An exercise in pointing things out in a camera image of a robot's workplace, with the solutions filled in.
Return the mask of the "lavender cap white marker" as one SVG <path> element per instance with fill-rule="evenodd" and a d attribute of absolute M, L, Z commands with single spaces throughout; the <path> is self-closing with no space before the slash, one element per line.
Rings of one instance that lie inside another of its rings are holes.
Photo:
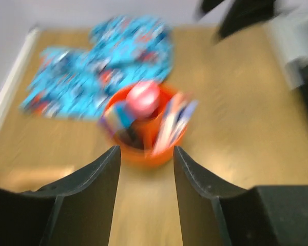
<path fill-rule="evenodd" d="M 198 105 L 197 100 L 192 100 L 180 113 L 177 123 L 172 131 L 169 139 L 169 145 L 171 146 L 181 135 L 182 131 L 187 126 L 194 110 Z"/>

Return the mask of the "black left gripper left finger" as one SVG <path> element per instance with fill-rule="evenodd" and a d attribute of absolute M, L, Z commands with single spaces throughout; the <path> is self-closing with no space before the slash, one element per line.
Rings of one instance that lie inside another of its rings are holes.
<path fill-rule="evenodd" d="M 113 146 L 37 191 L 0 188 L 0 245 L 108 245 L 120 167 Z"/>

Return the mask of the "black highlighter blue cap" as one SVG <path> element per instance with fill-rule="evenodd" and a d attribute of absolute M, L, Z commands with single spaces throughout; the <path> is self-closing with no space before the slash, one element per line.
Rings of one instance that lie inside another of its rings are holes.
<path fill-rule="evenodd" d="M 115 109 L 123 127 L 125 129 L 129 129 L 136 120 L 136 117 L 129 109 L 126 101 L 115 102 L 112 106 Z"/>

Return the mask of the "peach cap white marker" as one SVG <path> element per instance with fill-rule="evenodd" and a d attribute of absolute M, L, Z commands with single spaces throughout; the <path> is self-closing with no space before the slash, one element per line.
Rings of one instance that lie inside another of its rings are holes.
<path fill-rule="evenodd" d="M 168 102 L 161 121 L 158 137 L 153 147 L 152 154 L 163 152 L 170 146 L 170 138 L 175 128 L 180 111 L 187 105 L 188 96 L 182 92 L 176 93 Z"/>

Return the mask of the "pink cap marker tube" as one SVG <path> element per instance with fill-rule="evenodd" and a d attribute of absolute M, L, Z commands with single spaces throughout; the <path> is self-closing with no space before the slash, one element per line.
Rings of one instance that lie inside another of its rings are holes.
<path fill-rule="evenodd" d="M 159 106 L 160 88 L 154 80 L 136 83 L 126 96 L 128 109 L 136 118 L 149 118 Z"/>

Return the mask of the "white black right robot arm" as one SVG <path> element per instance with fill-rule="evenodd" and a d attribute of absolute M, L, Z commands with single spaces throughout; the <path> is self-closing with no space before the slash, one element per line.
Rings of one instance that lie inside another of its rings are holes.
<path fill-rule="evenodd" d="M 267 24 L 289 87 L 300 93 L 308 112 L 308 1 L 233 1 L 218 36 L 258 23 Z"/>

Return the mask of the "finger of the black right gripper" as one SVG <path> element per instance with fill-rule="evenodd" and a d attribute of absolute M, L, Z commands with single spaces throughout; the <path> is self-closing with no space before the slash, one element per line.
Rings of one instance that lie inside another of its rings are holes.
<path fill-rule="evenodd" d="M 275 16 L 275 0 L 234 1 L 217 32 L 218 39 L 247 28 L 251 25 L 268 21 Z"/>

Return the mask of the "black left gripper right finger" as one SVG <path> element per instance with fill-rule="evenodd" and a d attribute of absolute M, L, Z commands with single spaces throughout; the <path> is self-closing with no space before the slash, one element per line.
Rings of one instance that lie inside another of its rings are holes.
<path fill-rule="evenodd" d="M 243 189 L 174 148 L 184 245 L 308 245 L 308 185 Z"/>

